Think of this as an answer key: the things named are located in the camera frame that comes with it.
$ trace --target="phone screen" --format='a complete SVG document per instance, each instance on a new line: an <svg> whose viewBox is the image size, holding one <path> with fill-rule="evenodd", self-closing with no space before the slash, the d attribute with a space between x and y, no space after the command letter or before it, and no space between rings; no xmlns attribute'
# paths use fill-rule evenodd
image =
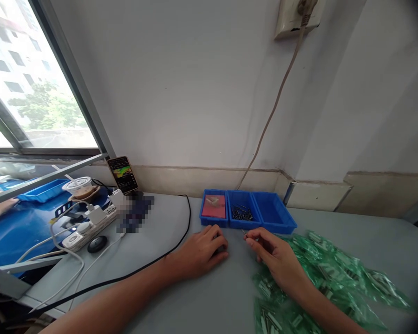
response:
<svg viewBox="0 0 418 334"><path fill-rule="evenodd" d="M110 159L107 163L122 193L125 194L138 188L127 157Z"/></svg>

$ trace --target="power strip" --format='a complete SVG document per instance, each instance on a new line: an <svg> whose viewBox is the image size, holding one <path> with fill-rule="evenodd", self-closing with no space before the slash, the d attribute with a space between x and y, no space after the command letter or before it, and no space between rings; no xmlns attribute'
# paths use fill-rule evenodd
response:
<svg viewBox="0 0 418 334"><path fill-rule="evenodd" d="M110 223L116 219L116 207L114 205L110 205L108 208L104 210L107 216L101 220L98 224L91 226L90 229L83 233L74 232L67 236L64 241L62 241L62 245L65 248L73 252L77 252L82 247L84 247L87 243L94 239L104 228L106 228Z"/></svg>

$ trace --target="black round object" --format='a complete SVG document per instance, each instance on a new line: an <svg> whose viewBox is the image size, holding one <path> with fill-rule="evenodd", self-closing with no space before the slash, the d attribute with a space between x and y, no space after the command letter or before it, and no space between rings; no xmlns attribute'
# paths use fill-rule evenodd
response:
<svg viewBox="0 0 418 334"><path fill-rule="evenodd" d="M107 244L107 237L106 236L99 236L94 238L87 247L89 253L96 253L99 252L101 249L105 247Z"/></svg>

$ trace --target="blue workbench surface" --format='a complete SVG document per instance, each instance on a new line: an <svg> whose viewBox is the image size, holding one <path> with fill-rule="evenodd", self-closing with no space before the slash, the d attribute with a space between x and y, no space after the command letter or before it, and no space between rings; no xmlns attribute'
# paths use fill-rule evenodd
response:
<svg viewBox="0 0 418 334"><path fill-rule="evenodd" d="M1 190L19 184L21 180L9 180L0 184ZM29 248L51 236L48 221L54 217L57 208L68 201L70 193L63 192L46 203L20 201L15 207L0 216L0 266L15 263ZM103 205L107 201L106 190L101 188L93 204ZM53 226L54 233L61 231L61 219ZM70 233L58 236L63 240ZM54 244L47 242L28 254L26 259L45 254L53 250Z"/></svg>

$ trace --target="pixelated area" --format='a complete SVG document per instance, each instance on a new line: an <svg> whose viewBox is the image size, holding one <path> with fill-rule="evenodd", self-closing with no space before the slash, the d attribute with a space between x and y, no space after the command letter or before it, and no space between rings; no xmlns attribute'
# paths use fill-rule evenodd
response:
<svg viewBox="0 0 418 334"><path fill-rule="evenodd" d="M120 205L117 218L120 223L116 226L116 232L136 233L141 228L145 216L155 203L154 196L125 196Z"/></svg>

